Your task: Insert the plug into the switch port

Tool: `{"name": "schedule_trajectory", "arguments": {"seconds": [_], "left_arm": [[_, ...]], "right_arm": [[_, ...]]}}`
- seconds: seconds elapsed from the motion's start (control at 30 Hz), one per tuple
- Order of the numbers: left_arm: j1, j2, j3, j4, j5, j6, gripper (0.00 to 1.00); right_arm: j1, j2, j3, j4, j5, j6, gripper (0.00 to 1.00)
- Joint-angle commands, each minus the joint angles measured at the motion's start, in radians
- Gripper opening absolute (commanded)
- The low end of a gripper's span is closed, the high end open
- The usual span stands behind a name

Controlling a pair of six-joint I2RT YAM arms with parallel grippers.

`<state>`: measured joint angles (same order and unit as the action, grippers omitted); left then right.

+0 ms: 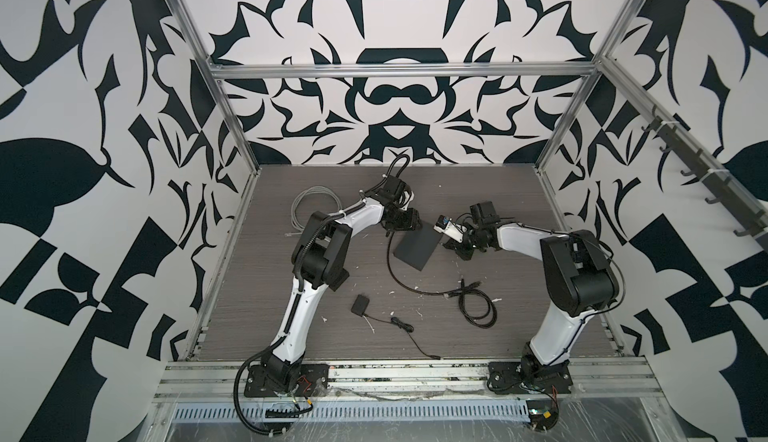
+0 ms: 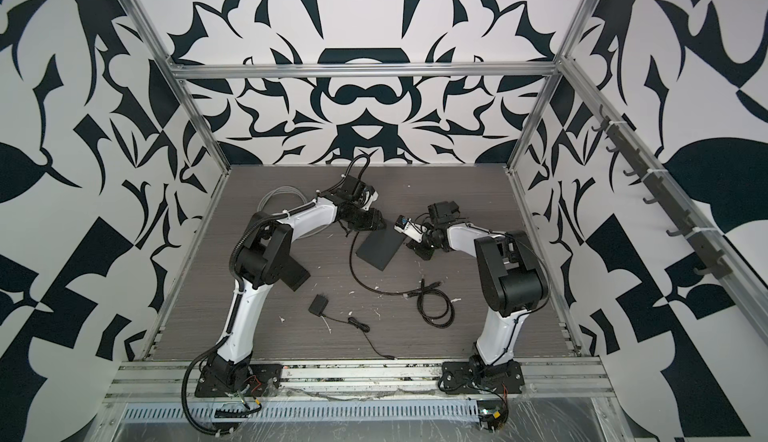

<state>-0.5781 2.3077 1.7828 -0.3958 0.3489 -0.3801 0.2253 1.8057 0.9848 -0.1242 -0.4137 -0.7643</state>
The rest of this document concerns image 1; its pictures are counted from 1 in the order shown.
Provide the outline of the black network switch box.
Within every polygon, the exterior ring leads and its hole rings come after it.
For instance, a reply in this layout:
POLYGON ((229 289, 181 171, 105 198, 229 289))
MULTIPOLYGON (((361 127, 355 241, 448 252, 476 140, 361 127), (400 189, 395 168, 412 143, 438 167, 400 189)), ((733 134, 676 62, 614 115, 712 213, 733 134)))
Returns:
POLYGON ((443 236, 433 224, 421 222, 416 230, 406 232, 393 254, 410 267, 422 271, 443 236))

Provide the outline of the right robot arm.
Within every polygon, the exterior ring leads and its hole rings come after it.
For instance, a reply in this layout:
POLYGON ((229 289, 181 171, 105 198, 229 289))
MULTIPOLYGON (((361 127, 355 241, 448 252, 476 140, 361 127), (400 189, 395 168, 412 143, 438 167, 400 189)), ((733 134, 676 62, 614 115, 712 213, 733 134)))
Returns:
POLYGON ((489 365, 489 391, 511 394, 564 390, 571 385, 571 349, 593 318, 620 303, 611 260, 594 234, 544 229, 500 217, 493 203, 470 207, 469 219, 450 221, 444 246, 461 259, 489 249, 520 253, 542 262, 550 299, 538 332, 517 363, 489 365))

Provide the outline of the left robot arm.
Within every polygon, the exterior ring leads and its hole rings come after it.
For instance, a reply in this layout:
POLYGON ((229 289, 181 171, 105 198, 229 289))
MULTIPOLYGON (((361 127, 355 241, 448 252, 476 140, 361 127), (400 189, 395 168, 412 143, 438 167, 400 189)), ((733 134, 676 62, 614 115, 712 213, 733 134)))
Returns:
POLYGON ((246 416, 240 384, 257 393, 292 395, 296 392, 311 324, 325 292, 337 290, 348 278, 345 261, 354 236, 379 225, 389 234, 418 226, 411 206, 414 192, 401 178, 411 157, 398 154, 374 186, 362 190, 352 205, 331 213, 311 214, 291 256, 292 288, 280 329, 270 345, 247 358, 237 369, 232 399, 237 418, 254 434, 276 437, 288 423, 257 423, 246 416))

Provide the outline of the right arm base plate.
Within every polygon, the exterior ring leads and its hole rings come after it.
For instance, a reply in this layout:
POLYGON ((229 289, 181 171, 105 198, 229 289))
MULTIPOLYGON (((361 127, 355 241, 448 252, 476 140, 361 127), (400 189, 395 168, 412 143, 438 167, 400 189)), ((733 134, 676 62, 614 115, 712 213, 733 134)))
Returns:
POLYGON ((525 359, 518 362, 491 362, 486 388, 498 395, 533 394, 538 392, 570 394, 573 377, 568 362, 538 365, 525 359))

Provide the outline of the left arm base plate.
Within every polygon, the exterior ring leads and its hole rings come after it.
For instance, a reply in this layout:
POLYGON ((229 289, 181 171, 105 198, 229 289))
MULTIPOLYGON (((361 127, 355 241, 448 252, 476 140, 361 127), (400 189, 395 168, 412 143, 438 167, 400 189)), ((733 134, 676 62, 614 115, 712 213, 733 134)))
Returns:
POLYGON ((327 388, 330 366, 327 364, 299 364, 267 367, 263 363, 248 369, 244 396, 247 398, 290 394, 309 397, 327 388))

